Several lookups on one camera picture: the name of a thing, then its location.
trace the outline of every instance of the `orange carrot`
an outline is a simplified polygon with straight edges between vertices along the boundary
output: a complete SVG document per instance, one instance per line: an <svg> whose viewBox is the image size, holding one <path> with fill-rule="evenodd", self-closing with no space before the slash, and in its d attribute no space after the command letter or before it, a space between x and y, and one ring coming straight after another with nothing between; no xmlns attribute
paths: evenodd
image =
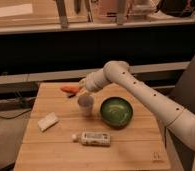
<svg viewBox="0 0 195 171"><path fill-rule="evenodd" d="M63 85L60 90L66 93L77 94L81 90L81 87L74 85Z"/></svg>

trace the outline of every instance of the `green bowl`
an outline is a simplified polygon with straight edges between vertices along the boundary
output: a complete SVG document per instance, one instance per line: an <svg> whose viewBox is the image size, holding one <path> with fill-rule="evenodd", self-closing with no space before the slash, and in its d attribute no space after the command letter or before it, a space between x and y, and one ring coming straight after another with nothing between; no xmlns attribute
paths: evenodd
<svg viewBox="0 0 195 171"><path fill-rule="evenodd" d="M100 113L103 121L109 126L123 128L131 121L133 109L125 99L110 97L102 103Z"/></svg>

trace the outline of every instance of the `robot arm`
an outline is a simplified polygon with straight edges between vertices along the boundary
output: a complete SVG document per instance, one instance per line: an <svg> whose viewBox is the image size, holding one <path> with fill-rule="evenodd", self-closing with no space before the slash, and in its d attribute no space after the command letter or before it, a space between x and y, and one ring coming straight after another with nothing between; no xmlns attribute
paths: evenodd
<svg viewBox="0 0 195 171"><path fill-rule="evenodd" d="M89 74L84 79L85 88L90 92L97 92L110 83L126 88L185 145L195 150L195 115L134 78L128 69L129 65L126 62L110 61L103 69Z"/></svg>

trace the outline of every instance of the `white cup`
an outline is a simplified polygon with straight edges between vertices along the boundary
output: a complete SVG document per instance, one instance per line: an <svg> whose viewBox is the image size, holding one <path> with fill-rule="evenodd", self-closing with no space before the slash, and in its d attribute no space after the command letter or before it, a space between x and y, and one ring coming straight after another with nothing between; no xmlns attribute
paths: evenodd
<svg viewBox="0 0 195 171"><path fill-rule="evenodd" d="M83 116L91 116L94 99L89 94L82 94L78 98L78 105L82 111Z"/></svg>

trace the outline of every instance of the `wooden tabletop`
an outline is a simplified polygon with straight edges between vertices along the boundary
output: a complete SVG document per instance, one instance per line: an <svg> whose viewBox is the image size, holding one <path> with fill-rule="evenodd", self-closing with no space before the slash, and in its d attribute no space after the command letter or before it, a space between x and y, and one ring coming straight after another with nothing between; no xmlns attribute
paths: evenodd
<svg viewBox="0 0 195 171"><path fill-rule="evenodd" d="M40 86L15 165L15 171L70 170L167 170L170 167L155 117L125 89L115 84L92 94L95 99L92 117L85 118L77 97L67 98L62 84ZM99 117L101 103L117 96L129 101L134 110L130 124L115 130ZM55 112L60 121L45 132L37 122ZM72 134L82 131L109 132L110 147L82 146L72 142Z"/></svg>

